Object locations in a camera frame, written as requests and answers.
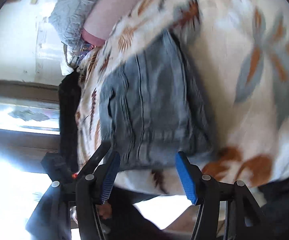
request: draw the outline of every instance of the hand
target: hand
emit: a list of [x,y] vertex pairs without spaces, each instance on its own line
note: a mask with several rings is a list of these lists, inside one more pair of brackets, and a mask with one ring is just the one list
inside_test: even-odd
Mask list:
[[111,205],[106,201],[103,205],[96,205],[98,209],[98,214],[103,219],[112,218],[112,208]]

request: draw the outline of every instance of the black fabric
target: black fabric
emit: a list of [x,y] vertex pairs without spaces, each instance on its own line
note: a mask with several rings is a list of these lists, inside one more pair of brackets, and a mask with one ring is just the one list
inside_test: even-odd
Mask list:
[[108,200],[112,208],[112,219],[102,220],[110,233],[108,240],[171,240],[166,233],[145,219],[132,205],[156,195],[131,192],[113,187]]
[[259,187],[267,203],[262,211],[277,240],[289,240],[289,179]]
[[60,153],[46,153],[41,160],[41,165],[48,174],[51,181],[59,181],[60,183],[72,183],[72,172],[65,163]]
[[59,85],[60,104],[60,154],[72,172],[78,171],[78,127],[75,113],[78,108],[81,88],[78,85],[79,74],[72,72]]

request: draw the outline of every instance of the black cloth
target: black cloth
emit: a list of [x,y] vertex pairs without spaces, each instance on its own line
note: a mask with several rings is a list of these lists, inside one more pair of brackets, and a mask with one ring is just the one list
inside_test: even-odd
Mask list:
[[79,74],[74,70],[59,85],[60,154],[72,172],[78,171],[78,127],[75,114],[80,102]]
[[267,203],[262,211],[271,224],[277,240],[289,240],[289,179],[259,187]]
[[112,219],[102,220],[110,233],[108,240],[171,240],[151,221],[145,219],[133,206],[142,200],[149,200],[156,195],[132,192],[113,187],[108,200],[112,208]]

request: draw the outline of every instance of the white wall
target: white wall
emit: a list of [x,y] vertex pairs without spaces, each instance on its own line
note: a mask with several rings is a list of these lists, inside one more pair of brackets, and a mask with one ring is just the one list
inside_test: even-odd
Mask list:
[[30,1],[4,4],[0,10],[0,80],[58,85],[63,79],[57,58],[62,45],[54,33],[51,45],[56,57],[46,55],[42,67],[39,64],[39,71],[36,70],[38,23],[50,14],[55,1],[39,0],[36,5],[31,5]]

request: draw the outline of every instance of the pillow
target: pillow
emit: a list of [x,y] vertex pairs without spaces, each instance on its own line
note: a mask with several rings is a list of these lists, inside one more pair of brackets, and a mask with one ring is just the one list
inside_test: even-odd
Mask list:
[[109,38],[115,23],[140,0],[99,0],[83,25],[82,37],[95,46]]
[[49,17],[60,40],[75,49],[81,46],[81,29],[98,0],[58,0]]

